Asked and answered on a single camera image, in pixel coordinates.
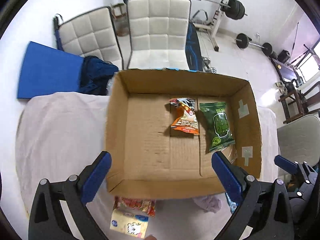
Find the blue board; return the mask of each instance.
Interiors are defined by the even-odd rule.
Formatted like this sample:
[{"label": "blue board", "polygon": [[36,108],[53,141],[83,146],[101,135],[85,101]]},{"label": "blue board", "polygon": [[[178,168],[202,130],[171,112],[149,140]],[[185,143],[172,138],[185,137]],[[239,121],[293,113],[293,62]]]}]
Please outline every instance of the blue board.
[{"label": "blue board", "polygon": [[83,58],[30,42],[20,72],[18,98],[78,92]]}]

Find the white tape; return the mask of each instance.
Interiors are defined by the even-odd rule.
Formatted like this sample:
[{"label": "white tape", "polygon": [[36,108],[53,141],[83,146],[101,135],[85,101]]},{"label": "white tape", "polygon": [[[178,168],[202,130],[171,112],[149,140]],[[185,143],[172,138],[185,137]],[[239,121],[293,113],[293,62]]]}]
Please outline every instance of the white tape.
[{"label": "white tape", "polygon": [[239,101],[240,108],[238,109],[239,119],[249,114],[248,105],[243,105],[242,99]]},{"label": "white tape", "polygon": [[242,147],[242,158],[244,158],[244,166],[248,166],[249,158],[252,158],[252,146]]}]

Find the yellow package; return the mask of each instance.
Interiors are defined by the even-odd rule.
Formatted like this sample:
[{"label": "yellow package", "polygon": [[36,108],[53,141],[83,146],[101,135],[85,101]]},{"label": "yellow package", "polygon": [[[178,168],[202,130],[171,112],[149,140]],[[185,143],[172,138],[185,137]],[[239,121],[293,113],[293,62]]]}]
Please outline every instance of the yellow package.
[{"label": "yellow package", "polygon": [[144,238],[148,227],[148,217],[113,210],[110,229],[126,235]]}]

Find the green logo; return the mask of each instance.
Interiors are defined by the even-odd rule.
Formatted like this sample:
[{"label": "green logo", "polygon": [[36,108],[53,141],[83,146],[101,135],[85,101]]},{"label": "green logo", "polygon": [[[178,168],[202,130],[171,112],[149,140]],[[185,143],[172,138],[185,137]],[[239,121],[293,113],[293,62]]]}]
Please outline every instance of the green logo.
[{"label": "green logo", "polygon": [[212,145],[213,145],[213,146],[217,146],[217,145],[220,144],[220,142],[221,142],[221,139],[220,139],[219,137],[215,137],[215,138],[213,138],[213,140],[212,140]]}]

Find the cardboard box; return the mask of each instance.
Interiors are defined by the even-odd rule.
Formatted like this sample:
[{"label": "cardboard box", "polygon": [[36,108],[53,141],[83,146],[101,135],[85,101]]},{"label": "cardboard box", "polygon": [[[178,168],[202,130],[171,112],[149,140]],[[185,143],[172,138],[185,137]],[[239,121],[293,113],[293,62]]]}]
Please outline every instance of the cardboard box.
[{"label": "cardboard box", "polygon": [[[170,129],[177,113],[169,99],[175,97],[196,99],[200,136]],[[205,121],[198,107],[199,102],[215,101],[227,102],[229,125],[236,140],[225,154],[236,148],[234,164],[258,178],[261,133],[248,81],[185,70],[130,69],[115,75],[108,106],[105,150],[112,156],[108,192],[141,199],[223,192],[211,168]]]}]

